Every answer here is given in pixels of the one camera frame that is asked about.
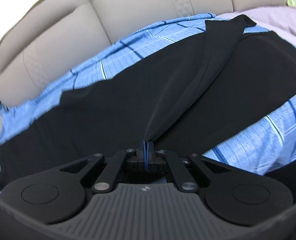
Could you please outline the lavender blanket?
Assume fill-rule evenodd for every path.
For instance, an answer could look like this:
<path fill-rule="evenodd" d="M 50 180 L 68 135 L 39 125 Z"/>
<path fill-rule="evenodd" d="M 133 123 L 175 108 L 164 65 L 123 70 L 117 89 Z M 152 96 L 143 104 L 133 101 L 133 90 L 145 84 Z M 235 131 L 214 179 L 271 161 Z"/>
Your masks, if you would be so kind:
<path fill-rule="evenodd" d="M 211 49 L 231 66 L 252 70 L 296 69 L 296 10 L 260 7 L 207 22 Z"/>

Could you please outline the beige padded headboard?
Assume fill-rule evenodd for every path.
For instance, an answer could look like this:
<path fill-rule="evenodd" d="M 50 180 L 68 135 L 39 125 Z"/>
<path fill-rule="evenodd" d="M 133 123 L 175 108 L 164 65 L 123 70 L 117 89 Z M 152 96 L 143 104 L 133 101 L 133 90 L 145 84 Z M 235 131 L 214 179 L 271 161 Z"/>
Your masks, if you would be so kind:
<path fill-rule="evenodd" d="M 40 0 L 0 41 L 0 101 L 34 99 L 70 69 L 152 23 L 287 0 Z"/>

